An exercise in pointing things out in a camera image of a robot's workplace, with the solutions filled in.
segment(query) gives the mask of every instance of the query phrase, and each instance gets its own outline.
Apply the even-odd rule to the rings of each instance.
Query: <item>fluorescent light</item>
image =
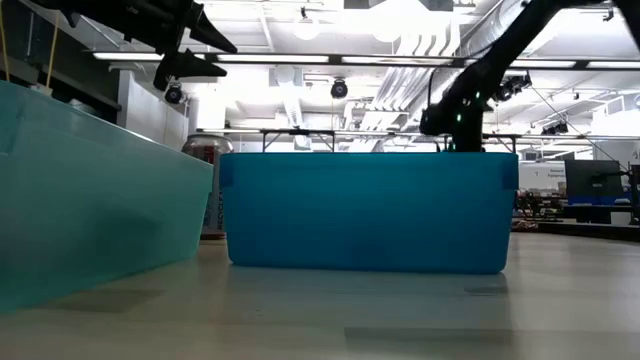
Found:
[[[559,60],[514,60],[510,67],[523,68],[572,68],[576,65],[575,61],[559,61]]]
[[[256,129],[201,129],[203,133],[225,133],[225,134],[259,134]]]
[[[313,40],[320,34],[320,23],[315,17],[300,17],[296,21],[296,28],[293,30],[293,34],[300,40]]]
[[[107,61],[162,61],[164,55],[143,52],[94,52],[98,60]]]
[[[326,82],[326,83],[330,83],[331,80],[333,80],[333,76],[331,75],[323,75],[323,74],[304,74],[303,76],[304,81],[322,81],[322,82]]]
[[[605,140],[617,140],[617,141],[638,141],[638,136],[608,136],[608,135],[587,135],[589,140],[605,141]]]
[[[640,61],[592,61],[587,68],[640,69]]]
[[[527,70],[507,70],[504,76],[527,76]]]
[[[336,135],[347,136],[389,136],[387,131],[336,131]]]
[[[219,54],[223,63],[266,63],[266,64],[326,64],[327,55],[276,55],[276,54]]]
[[[572,135],[523,135],[522,139],[530,140],[579,140],[579,136]]]
[[[389,64],[389,65],[444,65],[451,59],[421,58],[411,56],[343,56],[344,64]]]
[[[398,136],[408,136],[408,137],[423,136],[422,133],[396,133],[396,135],[398,135]]]

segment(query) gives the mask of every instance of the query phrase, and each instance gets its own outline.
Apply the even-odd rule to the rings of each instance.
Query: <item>security camera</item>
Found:
[[[349,88],[344,79],[336,79],[331,87],[331,97],[334,99],[344,99],[349,93]]]
[[[164,94],[164,99],[172,105],[180,105],[184,100],[181,84],[170,84],[169,90]]]

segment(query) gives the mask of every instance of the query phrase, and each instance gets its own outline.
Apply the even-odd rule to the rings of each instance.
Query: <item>computer monitor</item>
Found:
[[[614,205],[624,198],[620,164],[609,160],[565,160],[569,205]]]

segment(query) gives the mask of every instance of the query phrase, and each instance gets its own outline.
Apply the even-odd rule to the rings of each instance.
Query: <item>black equipment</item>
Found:
[[[565,160],[570,203],[614,205],[624,197],[620,164],[609,160]]]
[[[184,100],[184,93],[180,84],[169,85],[169,90],[164,94],[164,99],[172,105],[180,105]]]
[[[523,89],[532,86],[529,74],[525,76],[510,76],[500,84],[498,91],[491,97],[495,102],[505,102],[518,95]]]
[[[127,41],[137,39],[164,54],[153,85],[164,91],[172,77],[226,76],[227,72],[187,50],[178,52],[185,28],[190,37],[222,51],[238,49],[207,19],[204,5],[193,0],[31,0],[53,10],[60,10],[69,25],[75,27],[80,15],[89,17],[124,34]]]
[[[349,88],[344,79],[336,79],[331,87],[331,97],[334,99],[344,99],[349,93]]]
[[[560,10],[603,2],[604,0],[523,1],[525,8],[522,13],[491,45],[488,52],[458,76],[440,103],[424,110],[420,132],[429,136],[450,134],[455,151],[480,152],[482,115],[486,102],[498,91],[511,63]],[[640,1],[612,2],[622,11],[630,33],[640,48]]]
[[[560,135],[560,134],[566,134],[568,132],[569,132],[569,126],[567,126],[566,122],[561,121],[556,124],[545,126],[542,129],[541,134],[542,135]]]

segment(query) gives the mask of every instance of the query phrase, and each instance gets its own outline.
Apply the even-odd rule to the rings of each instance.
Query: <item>cable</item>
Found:
[[[431,91],[433,89],[433,78],[435,77],[436,71],[438,71],[438,69],[440,68],[433,69],[433,71],[431,72],[431,75],[429,75],[429,87],[427,89],[427,106],[431,106]]]
[[[571,126],[571,128],[572,128],[573,130],[575,130],[575,131],[576,131],[576,132],[577,132],[581,137],[583,137],[583,138],[584,138],[585,140],[587,140],[591,145],[593,145],[593,147],[594,147],[594,148],[596,148],[596,149],[600,150],[600,152],[602,152],[603,154],[605,154],[609,159],[611,159],[611,160],[613,160],[613,161],[617,162],[617,163],[618,163],[618,165],[620,165],[620,167],[622,167],[622,168],[624,169],[624,171],[629,171],[629,169],[627,169],[624,165],[622,165],[622,164],[620,163],[620,161],[618,161],[618,160],[614,159],[614,158],[613,158],[611,155],[609,155],[606,151],[602,150],[602,148],[601,148],[601,147],[599,147],[599,146],[598,146],[594,141],[591,141],[591,140],[587,139],[586,135],[585,135],[585,134],[583,134],[583,133],[581,133],[581,132],[580,132],[580,130],[578,130],[575,126],[573,126],[573,124],[571,124],[571,123],[569,122],[569,120],[567,120],[565,117],[563,117],[563,116],[560,114],[560,112],[559,112],[558,110],[556,110],[556,109],[555,109],[551,104],[549,104],[549,102],[547,101],[547,99],[545,99],[545,98],[544,98],[544,96],[542,96],[542,94],[540,94],[540,93],[538,92],[538,90],[536,90],[536,88],[531,87],[531,89],[532,89],[533,91],[535,91],[535,92],[536,92],[536,94],[538,94],[538,96],[540,97],[540,99],[542,99],[542,101],[544,101],[544,103],[545,103],[545,104],[547,104],[547,106],[548,106],[551,110],[553,110],[553,112],[554,112],[554,113],[556,113],[556,115],[558,115],[561,119],[563,119],[563,121],[564,121],[567,125]]]
[[[49,57],[49,72],[47,73],[47,89],[51,88],[51,73],[53,72],[53,58],[56,55],[56,43],[58,42],[58,29],[60,25],[60,12],[56,12],[56,25],[53,29],[53,42],[51,43],[51,56]]]
[[[331,130],[333,130],[333,96],[331,97]]]
[[[4,34],[4,15],[2,13],[2,0],[0,0],[0,41],[2,41],[2,57],[4,58],[4,72],[7,78],[7,82],[11,82],[11,75],[9,75],[9,54],[7,53],[7,38]]]

